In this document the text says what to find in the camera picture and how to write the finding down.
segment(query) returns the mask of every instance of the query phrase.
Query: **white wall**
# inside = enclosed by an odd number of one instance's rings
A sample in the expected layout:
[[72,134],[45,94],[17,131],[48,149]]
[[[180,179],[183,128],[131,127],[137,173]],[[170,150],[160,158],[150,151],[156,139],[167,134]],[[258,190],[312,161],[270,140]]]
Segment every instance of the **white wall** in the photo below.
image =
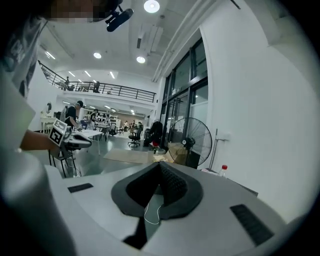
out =
[[[319,64],[302,34],[295,37],[303,43],[268,45],[246,2],[237,3],[241,10],[223,1],[200,26],[207,124],[212,135],[216,128],[231,134],[219,142],[213,169],[228,165],[230,179],[257,191],[289,222],[309,210],[319,189]],[[298,69],[309,62],[317,65],[313,72]]]
[[29,93],[27,102],[35,111],[35,116],[32,119],[29,130],[41,130],[41,111],[44,111],[47,103],[52,104],[52,116],[56,109],[57,96],[63,93],[62,90],[50,85],[40,67],[37,63],[33,77],[29,84]]

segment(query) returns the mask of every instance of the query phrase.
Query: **air vent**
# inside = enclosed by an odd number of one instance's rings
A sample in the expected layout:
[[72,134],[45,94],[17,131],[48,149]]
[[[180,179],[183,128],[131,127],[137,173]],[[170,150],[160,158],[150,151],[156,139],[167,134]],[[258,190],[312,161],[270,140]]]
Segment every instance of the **air vent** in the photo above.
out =
[[250,236],[255,246],[261,245],[274,235],[245,205],[235,205],[230,207],[230,209]]
[[138,43],[137,43],[136,47],[137,47],[138,49],[140,49],[140,45],[141,45],[141,38],[138,38]]

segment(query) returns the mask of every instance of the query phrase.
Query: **metal pole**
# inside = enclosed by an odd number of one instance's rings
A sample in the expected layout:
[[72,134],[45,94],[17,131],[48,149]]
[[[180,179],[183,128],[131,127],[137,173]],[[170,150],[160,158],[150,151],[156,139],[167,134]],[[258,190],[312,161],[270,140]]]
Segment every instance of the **metal pole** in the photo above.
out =
[[213,150],[212,150],[212,156],[211,156],[211,160],[210,160],[210,164],[209,164],[209,169],[212,169],[212,166],[214,164],[216,149],[217,149],[217,144],[218,144],[217,137],[218,137],[218,128],[215,129],[215,138],[214,138],[214,144],[213,144]]
[[52,84],[51,84],[52,86],[54,85],[54,82],[55,82],[56,76],[57,76],[57,75],[55,75],[55,76],[54,76],[54,79],[53,79]]

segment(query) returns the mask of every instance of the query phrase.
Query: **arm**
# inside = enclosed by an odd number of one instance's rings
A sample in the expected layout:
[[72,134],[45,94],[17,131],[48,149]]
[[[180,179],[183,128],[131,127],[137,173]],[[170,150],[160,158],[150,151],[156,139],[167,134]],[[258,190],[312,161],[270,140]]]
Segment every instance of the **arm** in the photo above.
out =
[[20,148],[29,150],[55,150],[57,146],[49,139],[47,134],[27,130],[24,134]]
[[77,125],[75,119],[74,119],[73,117],[71,117],[71,116],[70,116],[70,122],[71,122],[71,124],[73,124],[73,126],[74,126],[75,128],[78,128],[78,125]]

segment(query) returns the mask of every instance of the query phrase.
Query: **office chair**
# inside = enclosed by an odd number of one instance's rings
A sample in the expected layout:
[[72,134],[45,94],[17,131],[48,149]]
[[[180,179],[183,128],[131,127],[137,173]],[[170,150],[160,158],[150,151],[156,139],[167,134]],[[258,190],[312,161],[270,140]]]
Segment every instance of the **office chair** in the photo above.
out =
[[116,132],[116,124],[115,123],[112,123],[111,124],[111,128],[110,128],[110,130],[109,130],[109,135],[116,135],[117,134],[117,132]]
[[130,147],[130,145],[136,145],[138,147],[138,144],[140,146],[140,143],[139,142],[136,142],[136,141],[139,141],[140,140],[140,134],[142,132],[142,127],[139,127],[138,131],[136,132],[136,136],[129,136],[129,139],[133,140],[132,142],[128,142],[128,146]]

